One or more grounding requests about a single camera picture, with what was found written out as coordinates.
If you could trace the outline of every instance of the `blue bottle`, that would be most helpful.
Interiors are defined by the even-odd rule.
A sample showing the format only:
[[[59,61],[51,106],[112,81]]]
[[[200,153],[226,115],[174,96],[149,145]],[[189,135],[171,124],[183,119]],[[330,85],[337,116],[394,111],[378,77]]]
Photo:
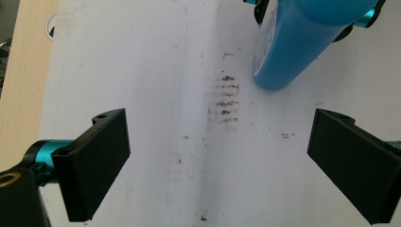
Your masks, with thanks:
[[[274,1],[275,9],[266,12],[268,5],[274,4]],[[347,27],[352,28],[352,24],[359,19],[362,19],[359,22],[362,26],[368,26],[369,20],[366,18],[372,14],[377,0],[244,2],[257,5],[255,17],[259,24],[265,12],[271,13],[266,32],[256,46],[253,76],[260,87],[280,90],[317,59]]]

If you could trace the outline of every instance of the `white paper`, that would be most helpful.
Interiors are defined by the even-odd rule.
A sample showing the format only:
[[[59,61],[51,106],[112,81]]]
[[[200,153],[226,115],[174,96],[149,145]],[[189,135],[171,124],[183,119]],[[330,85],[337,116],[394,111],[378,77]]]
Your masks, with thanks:
[[[400,139],[400,8],[269,92],[253,82],[251,5],[62,0],[40,137],[74,139],[126,108],[131,157],[90,222],[69,223],[47,186],[53,226],[370,226],[306,150],[316,108]],[[387,226],[400,223],[398,207]]]

